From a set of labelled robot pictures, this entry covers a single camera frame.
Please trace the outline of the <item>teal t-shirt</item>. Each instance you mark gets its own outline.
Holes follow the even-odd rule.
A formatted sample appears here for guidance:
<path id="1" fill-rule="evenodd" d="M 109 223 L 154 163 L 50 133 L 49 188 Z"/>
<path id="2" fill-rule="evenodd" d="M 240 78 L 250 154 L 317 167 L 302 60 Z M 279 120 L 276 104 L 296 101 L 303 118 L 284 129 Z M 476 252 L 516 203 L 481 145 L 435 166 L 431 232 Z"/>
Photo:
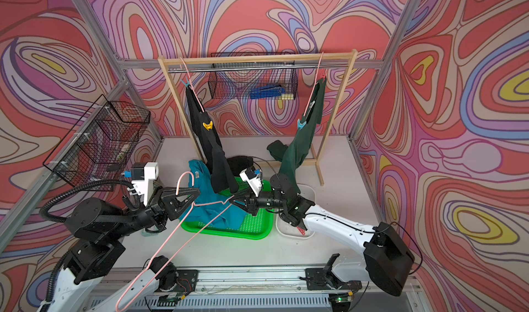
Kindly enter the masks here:
<path id="1" fill-rule="evenodd" d="M 227 198 L 231 196 L 223 196 L 214 192 L 211 182 L 211 174 L 205 163 L 200 160 L 189 161 L 190 172 L 194 176 L 194 185 L 188 183 L 189 188 L 198 188 L 200 195 L 194 201 L 196 204 L 190 215 L 186 218 L 184 224 L 201 224 L 202 226 L 207 224 L 227 206 L 230 205 L 227 202 Z M 246 217 L 246 213 L 235 206 L 231 206 L 223 214 L 221 214 L 216 220 L 214 220 L 210 227 L 216 229 L 239 229 Z"/>

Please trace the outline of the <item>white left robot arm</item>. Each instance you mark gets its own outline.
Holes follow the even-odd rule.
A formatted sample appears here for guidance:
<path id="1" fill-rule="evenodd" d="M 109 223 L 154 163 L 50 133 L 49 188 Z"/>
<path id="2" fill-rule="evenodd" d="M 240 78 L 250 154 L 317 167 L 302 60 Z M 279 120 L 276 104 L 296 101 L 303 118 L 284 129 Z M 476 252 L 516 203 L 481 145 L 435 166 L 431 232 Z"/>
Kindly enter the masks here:
<path id="1" fill-rule="evenodd" d="M 119 185 L 127 189 L 123 195 L 125 208 L 91 197 L 81 201 L 69 217 L 51 214 L 50 210 L 63 200 L 106 185 Z M 72 274 L 75 285 L 108 275 L 125 251 L 121 243 L 123 237 L 151 227 L 155 227 L 158 232 L 165 231 L 167 222 L 182 216 L 200 194 L 197 188 L 157 187 L 154 196 L 144 203 L 137 185 L 126 180 L 103 179 L 74 187 L 50 199 L 40 209 L 40 217 L 64 224 L 78 238 L 78 242 L 54 266 L 39 310 L 51 310 L 56 301 L 55 295 L 59 292 L 57 283 L 61 274 Z"/>

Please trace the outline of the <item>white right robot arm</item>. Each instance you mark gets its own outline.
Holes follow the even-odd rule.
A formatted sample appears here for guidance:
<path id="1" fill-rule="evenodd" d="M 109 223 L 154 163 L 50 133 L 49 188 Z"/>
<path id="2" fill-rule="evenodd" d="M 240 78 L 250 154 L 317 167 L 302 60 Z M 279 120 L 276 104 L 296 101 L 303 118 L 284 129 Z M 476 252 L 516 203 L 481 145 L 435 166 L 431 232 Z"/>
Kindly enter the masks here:
<path id="1" fill-rule="evenodd" d="M 355 251 L 360 262 L 350 262 L 333 254 L 322 268 L 316 284 L 340 289 L 351 281 L 368 277 L 372 284 L 392 296 L 400 296 L 411 273 L 415 257 L 392 225 L 365 225 L 323 209 L 297 192 L 284 174 L 270 180 L 271 189 L 261 192 L 255 184 L 236 193 L 230 204 L 252 216 L 259 210 L 275 210 L 292 227 L 322 234 Z"/>

